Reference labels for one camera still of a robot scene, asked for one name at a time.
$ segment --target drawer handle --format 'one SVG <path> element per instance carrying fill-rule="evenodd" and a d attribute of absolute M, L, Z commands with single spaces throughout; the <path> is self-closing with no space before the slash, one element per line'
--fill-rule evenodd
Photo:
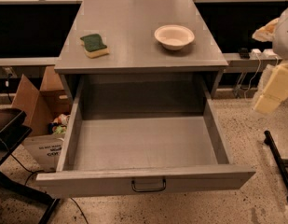
<path fill-rule="evenodd" d="M 135 187 L 135 181 L 134 181 L 134 180 L 132 180 L 131 185 L 132 185 L 132 189 L 133 189 L 135 192 L 156 192 L 156 191 L 163 191 L 163 190 L 165 190 L 165 188 L 166 188 L 166 180 L 165 180 L 165 179 L 162 180 L 162 187 L 161 187 L 161 188 L 158 188 L 158 189 L 137 189 L 137 188 Z"/>

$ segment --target floor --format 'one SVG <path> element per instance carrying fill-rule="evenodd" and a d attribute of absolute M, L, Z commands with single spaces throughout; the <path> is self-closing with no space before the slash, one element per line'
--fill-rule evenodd
<path fill-rule="evenodd" d="M 263 144 L 270 130 L 283 158 L 288 158 L 288 100 L 273 114 L 251 109 L 252 99 L 229 98 L 219 92 L 213 100 L 233 162 L 252 166 L 255 175 L 239 190 L 175 194 L 145 194 L 75 198 L 90 224 L 105 223 L 288 223 L 287 191 L 269 147 Z M 30 170 L 38 164 L 20 146 L 14 155 Z M 24 183 L 29 173 L 12 158 L 0 168 Z M 34 179 L 28 186 L 34 187 Z M 45 206 L 0 189 L 0 223 L 37 223 Z M 71 199 L 61 200 L 49 223 L 86 223 Z"/>

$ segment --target gray tabletop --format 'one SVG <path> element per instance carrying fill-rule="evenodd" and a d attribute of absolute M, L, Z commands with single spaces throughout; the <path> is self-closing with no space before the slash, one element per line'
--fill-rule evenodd
<path fill-rule="evenodd" d="M 178 51 L 154 38 L 167 24 L 191 29 L 195 41 Z M 108 55 L 88 58 L 80 37 L 99 34 Z M 85 0 L 56 62 L 61 74 L 219 69 L 227 62 L 192 0 Z"/>

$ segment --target open box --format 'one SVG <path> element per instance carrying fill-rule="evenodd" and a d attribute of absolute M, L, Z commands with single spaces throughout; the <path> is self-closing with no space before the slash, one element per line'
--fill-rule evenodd
<path fill-rule="evenodd" d="M 231 163 L 200 76 L 109 76 L 79 82 L 57 171 L 36 179 L 50 195 L 239 189 L 254 174 Z"/>
<path fill-rule="evenodd" d="M 46 68 L 40 90 L 22 75 L 12 107 L 26 113 L 24 125 L 32 132 L 23 142 L 24 147 L 45 171 L 53 171 L 58 163 L 64 134 L 48 134 L 49 124 L 61 113 L 69 113 L 71 105 L 64 95 L 61 80 L 54 67 Z"/>

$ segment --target white bowl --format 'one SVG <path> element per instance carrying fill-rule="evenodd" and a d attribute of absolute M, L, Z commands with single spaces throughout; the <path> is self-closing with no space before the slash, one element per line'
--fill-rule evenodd
<path fill-rule="evenodd" d="M 190 29 L 179 25 L 161 26 L 155 31 L 154 36 L 164 48 L 170 50 L 181 49 L 195 38 Z"/>

